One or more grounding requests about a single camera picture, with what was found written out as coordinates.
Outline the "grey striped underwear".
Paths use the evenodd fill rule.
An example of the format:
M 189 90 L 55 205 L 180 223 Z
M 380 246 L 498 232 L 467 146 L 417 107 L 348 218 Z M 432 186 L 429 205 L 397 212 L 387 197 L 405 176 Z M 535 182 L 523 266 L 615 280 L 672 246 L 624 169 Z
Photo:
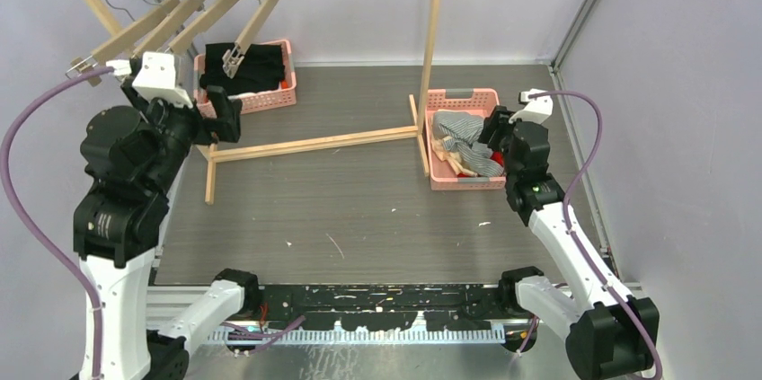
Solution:
M 453 137 L 455 150 L 477 177 L 497 178 L 505 175 L 504 167 L 493 158 L 495 152 L 478 142 L 484 118 L 463 111 L 437 110 L 430 118 L 432 141 Z

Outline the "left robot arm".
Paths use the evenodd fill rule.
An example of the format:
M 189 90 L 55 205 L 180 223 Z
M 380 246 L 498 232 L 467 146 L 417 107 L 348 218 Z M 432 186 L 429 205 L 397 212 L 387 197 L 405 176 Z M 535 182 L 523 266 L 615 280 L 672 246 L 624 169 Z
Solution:
M 211 87 L 216 115 L 206 118 L 195 105 L 145 100 L 130 86 L 124 92 L 130 104 L 96 114 L 80 146 L 93 185 L 75 209 L 74 249 L 99 297 L 87 324 L 98 338 L 86 342 L 85 358 L 100 364 L 103 379 L 181 379 L 211 332 L 234 315 L 252 319 L 262 306 L 256 275 L 225 269 L 170 322 L 156 330 L 146 322 L 169 190 L 195 145 L 238 141 L 243 105 Z

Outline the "beige underwear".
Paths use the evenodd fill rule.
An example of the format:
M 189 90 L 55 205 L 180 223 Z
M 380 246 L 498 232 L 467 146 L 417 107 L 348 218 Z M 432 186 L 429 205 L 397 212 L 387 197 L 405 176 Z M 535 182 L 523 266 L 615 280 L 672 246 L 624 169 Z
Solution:
M 447 163 L 457 177 L 477 177 L 478 173 L 471 170 L 464 162 L 461 154 L 455 150 L 456 140 L 451 136 L 435 138 L 432 150 L 443 163 Z

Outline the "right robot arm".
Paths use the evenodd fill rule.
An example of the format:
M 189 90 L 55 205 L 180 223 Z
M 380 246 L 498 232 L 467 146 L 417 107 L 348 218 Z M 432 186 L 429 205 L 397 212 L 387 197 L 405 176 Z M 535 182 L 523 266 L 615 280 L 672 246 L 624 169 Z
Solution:
M 496 299 L 502 312 L 531 314 L 563 340 L 580 379 L 609 379 L 658 372 L 655 355 L 660 314 L 618 280 L 580 229 L 566 194 L 548 171 L 548 130 L 496 106 L 481 142 L 499 151 L 511 209 L 551 254 L 570 292 L 529 266 L 501 274 Z

